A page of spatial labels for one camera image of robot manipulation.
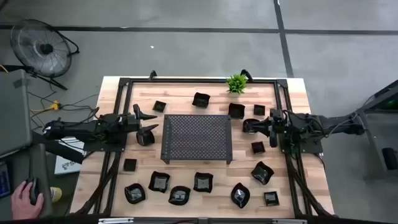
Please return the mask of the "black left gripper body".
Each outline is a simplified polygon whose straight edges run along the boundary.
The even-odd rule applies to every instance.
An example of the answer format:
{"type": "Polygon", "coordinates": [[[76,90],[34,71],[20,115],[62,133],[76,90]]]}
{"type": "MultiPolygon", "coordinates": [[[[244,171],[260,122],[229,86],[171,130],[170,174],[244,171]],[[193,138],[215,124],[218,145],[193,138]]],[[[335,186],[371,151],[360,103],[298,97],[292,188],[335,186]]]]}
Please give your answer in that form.
{"type": "Polygon", "coordinates": [[[142,130],[141,121],[144,113],[138,104],[133,105],[134,114],[123,114],[121,116],[121,130],[124,133],[136,132],[136,138],[139,145],[144,145],[144,131],[142,130]]]}

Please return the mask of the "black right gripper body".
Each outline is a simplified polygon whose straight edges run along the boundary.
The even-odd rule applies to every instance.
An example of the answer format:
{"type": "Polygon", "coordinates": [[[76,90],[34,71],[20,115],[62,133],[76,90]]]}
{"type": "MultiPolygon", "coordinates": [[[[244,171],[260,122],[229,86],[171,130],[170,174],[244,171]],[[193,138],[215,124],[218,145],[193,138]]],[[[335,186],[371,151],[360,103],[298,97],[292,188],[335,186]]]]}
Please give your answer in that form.
{"type": "Polygon", "coordinates": [[[290,123],[289,111],[270,109],[269,121],[269,143],[271,147],[277,147],[277,136],[282,135],[282,146],[290,148],[292,145],[292,125],[290,123]]]}

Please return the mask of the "small black wavy plate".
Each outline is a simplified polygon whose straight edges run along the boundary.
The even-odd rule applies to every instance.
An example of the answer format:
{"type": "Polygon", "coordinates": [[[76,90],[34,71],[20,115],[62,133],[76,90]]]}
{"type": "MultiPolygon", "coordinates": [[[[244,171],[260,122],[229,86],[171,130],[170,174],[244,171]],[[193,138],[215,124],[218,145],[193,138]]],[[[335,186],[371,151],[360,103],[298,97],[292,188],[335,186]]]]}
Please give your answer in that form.
{"type": "Polygon", "coordinates": [[[258,180],[262,185],[268,184],[274,171],[262,161],[258,162],[255,168],[251,171],[251,175],[258,180]]]}
{"type": "Polygon", "coordinates": [[[230,103],[228,106],[228,114],[231,118],[234,119],[243,119],[244,118],[245,106],[236,103],[230,103]]]}
{"type": "Polygon", "coordinates": [[[193,98],[192,105],[199,108],[207,108],[210,100],[210,95],[196,92],[193,98]]]}

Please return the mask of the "large black wavy square plate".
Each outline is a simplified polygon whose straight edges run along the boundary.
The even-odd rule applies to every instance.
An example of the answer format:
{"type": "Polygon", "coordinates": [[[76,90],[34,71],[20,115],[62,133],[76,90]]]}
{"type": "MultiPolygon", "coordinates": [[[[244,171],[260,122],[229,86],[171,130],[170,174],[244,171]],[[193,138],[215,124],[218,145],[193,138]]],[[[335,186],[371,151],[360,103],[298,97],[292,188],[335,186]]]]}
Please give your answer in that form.
{"type": "Polygon", "coordinates": [[[193,189],[197,192],[211,193],[213,188],[213,175],[197,172],[194,177],[193,189]]]}
{"type": "Polygon", "coordinates": [[[169,186],[170,175],[153,171],[148,188],[154,192],[165,193],[169,186]]]}

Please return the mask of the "green plant in white pot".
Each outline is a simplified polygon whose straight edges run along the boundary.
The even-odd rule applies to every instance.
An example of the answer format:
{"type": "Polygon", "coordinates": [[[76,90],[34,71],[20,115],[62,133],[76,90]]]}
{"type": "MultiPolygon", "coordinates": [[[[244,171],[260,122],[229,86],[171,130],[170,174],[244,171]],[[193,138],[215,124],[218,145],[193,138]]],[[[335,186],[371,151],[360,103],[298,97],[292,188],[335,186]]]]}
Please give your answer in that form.
{"type": "Polygon", "coordinates": [[[226,79],[230,93],[244,93],[248,78],[242,74],[234,74],[226,79]]]}

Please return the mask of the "black perforated metal riser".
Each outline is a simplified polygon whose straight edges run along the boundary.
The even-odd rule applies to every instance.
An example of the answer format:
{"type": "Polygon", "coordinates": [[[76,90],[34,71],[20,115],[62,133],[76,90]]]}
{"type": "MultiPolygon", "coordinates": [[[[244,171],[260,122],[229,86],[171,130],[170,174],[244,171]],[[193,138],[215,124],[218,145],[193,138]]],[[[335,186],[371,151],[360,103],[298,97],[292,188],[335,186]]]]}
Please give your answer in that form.
{"type": "Polygon", "coordinates": [[[220,114],[166,114],[160,158],[170,161],[233,160],[231,117],[220,114]]]}

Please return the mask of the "black diagonal beam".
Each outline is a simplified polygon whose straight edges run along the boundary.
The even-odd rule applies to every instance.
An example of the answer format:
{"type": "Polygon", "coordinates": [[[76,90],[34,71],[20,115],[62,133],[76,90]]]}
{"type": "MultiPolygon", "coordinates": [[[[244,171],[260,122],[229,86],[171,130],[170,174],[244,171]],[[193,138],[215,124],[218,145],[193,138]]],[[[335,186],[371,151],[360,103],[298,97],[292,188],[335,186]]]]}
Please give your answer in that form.
{"type": "Polygon", "coordinates": [[[55,140],[46,140],[41,134],[31,131],[32,142],[34,144],[43,144],[45,150],[51,154],[55,154],[64,159],[81,164],[83,162],[83,154],[55,140]]]}

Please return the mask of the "white printed cardboard box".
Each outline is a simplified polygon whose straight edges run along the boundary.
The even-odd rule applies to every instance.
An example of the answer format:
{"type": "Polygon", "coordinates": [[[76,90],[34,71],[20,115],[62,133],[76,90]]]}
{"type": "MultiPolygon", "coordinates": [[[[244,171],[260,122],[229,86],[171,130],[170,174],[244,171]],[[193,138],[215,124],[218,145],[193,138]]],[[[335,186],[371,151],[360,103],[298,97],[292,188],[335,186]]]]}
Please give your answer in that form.
{"type": "MultiPolygon", "coordinates": [[[[86,156],[86,152],[83,150],[85,143],[81,142],[80,140],[77,140],[74,137],[63,138],[61,140],[57,140],[57,142],[60,145],[65,146],[68,149],[67,152],[75,151],[78,153],[79,156],[83,157],[86,156]]],[[[81,164],[73,162],[69,159],[65,159],[61,156],[56,157],[55,170],[54,170],[55,175],[75,173],[79,172],[80,169],[81,169],[81,164]]]]}

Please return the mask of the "grey desk surface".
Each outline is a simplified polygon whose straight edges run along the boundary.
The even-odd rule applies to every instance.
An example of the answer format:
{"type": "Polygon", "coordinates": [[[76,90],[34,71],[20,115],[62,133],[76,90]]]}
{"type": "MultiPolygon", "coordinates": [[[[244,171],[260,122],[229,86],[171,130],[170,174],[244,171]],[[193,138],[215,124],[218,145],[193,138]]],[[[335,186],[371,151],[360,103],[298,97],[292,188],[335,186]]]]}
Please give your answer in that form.
{"type": "Polygon", "coordinates": [[[52,199],[45,146],[37,144],[30,148],[14,151],[0,157],[0,162],[7,164],[11,181],[11,193],[6,197],[0,198],[0,220],[11,218],[11,195],[23,181],[28,183],[29,178],[37,178],[39,180],[39,190],[44,196],[44,204],[39,217],[43,218],[51,215],[52,199]]]}

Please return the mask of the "silver aluminium extrusion bar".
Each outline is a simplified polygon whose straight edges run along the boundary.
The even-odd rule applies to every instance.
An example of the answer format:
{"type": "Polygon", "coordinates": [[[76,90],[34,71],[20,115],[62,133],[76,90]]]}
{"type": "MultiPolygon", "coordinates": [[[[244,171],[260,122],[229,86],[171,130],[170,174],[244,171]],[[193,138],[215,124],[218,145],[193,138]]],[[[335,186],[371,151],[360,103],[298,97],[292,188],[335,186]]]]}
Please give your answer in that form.
{"type": "Polygon", "coordinates": [[[275,218],[272,219],[272,224],[308,224],[306,220],[290,219],[290,218],[275,218]]]}
{"type": "Polygon", "coordinates": [[[131,224],[134,218],[100,218],[98,224],[131,224]]]}

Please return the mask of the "grey metal cart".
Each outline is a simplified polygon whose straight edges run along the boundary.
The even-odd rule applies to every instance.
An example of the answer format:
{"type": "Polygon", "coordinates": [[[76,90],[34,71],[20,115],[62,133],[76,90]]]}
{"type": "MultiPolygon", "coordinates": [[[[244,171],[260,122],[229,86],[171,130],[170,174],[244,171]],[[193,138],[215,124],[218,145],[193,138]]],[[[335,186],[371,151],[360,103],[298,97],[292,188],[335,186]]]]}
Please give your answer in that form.
{"type": "Polygon", "coordinates": [[[398,80],[371,95],[358,113],[373,160],[365,179],[398,178],[398,80]]]}

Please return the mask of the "black metal floor fan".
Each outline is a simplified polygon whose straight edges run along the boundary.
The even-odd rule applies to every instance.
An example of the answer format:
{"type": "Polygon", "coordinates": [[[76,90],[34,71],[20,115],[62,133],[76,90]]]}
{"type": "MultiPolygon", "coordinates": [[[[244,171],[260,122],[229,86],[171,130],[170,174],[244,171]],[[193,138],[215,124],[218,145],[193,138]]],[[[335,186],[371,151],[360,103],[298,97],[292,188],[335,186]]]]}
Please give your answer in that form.
{"type": "Polygon", "coordinates": [[[48,23],[24,19],[11,29],[11,48],[29,71],[47,78],[64,75],[72,57],[80,52],[76,43],[48,23]]]}

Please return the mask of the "grey case with tape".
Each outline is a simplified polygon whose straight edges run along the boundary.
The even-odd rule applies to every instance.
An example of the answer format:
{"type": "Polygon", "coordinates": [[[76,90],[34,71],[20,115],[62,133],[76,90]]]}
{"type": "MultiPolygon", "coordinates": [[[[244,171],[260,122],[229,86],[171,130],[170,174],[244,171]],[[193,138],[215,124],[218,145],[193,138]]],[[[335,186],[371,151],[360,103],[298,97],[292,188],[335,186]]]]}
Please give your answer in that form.
{"type": "Polygon", "coordinates": [[[32,142],[28,84],[22,70],[0,73],[0,157],[32,142]]]}

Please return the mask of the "black computer mouse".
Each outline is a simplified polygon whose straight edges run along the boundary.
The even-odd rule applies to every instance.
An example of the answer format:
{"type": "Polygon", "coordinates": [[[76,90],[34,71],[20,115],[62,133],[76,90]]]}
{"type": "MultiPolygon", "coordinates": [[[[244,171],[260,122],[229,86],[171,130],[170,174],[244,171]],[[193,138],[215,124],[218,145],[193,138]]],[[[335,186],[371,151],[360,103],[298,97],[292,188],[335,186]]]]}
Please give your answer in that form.
{"type": "Polygon", "coordinates": [[[32,186],[30,188],[30,193],[29,193],[30,203],[32,205],[36,205],[37,197],[39,196],[39,193],[40,193],[39,180],[37,178],[29,178],[28,183],[32,184],[32,186]]]}

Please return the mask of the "black floor stand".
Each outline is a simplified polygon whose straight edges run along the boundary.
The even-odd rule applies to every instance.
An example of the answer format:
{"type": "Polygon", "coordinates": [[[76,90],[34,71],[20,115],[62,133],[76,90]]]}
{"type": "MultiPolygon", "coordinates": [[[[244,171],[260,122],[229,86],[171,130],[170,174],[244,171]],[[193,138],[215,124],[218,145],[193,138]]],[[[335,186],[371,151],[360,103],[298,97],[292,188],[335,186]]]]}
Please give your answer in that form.
{"type": "Polygon", "coordinates": [[[67,87],[65,87],[61,83],[55,81],[53,78],[46,78],[43,75],[40,75],[39,73],[35,72],[33,67],[22,66],[22,65],[0,65],[0,72],[9,73],[9,72],[14,72],[16,70],[23,70],[34,78],[39,78],[39,79],[41,79],[51,85],[54,85],[62,90],[68,90],[67,87]]]}

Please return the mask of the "person's hand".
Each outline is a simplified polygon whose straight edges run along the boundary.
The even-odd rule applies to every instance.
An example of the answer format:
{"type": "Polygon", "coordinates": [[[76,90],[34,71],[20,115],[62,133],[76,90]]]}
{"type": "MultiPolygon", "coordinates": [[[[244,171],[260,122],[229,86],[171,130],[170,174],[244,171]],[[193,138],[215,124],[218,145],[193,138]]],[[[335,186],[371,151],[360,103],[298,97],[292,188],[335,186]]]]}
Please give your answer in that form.
{"type": "Polygon", "coordinates": [[[39,217],[43,204],[43,193],[39,193],[35,205],[30,203],[30,190],[32,182],[23,181],[11,195],[11,208],[13,220],[28,220],[39,217]]]}

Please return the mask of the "backlit keyboard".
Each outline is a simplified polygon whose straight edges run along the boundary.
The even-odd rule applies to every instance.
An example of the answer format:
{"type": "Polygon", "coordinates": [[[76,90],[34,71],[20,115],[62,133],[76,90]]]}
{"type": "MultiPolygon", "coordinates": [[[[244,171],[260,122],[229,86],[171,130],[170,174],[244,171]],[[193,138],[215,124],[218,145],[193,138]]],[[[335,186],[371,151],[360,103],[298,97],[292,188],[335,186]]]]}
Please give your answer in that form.
{"type": "Polygon", "coordinates": [[[6,197],[11,193],[11,181],[7,164],[0,162],[0,198],[6,197]]]}

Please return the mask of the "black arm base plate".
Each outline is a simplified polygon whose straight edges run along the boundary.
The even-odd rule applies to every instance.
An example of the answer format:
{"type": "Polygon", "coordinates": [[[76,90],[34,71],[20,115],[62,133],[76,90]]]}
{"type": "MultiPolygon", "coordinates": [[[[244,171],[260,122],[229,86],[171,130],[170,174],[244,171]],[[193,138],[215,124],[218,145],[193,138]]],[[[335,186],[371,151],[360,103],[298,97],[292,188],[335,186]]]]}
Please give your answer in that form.
{"type": "Polygon", "coordinates": [[[84,143],[84,151],[122,152],[126,147],[127,134],[122,133],[110,139],[98,139],[84,143]]]}
{"type": "Polygon", "coordinates": [[[318,154],[323,152],[320,138],[307,134],[279,134],[280,150],[285,154],[308,153],[318,154]]]}

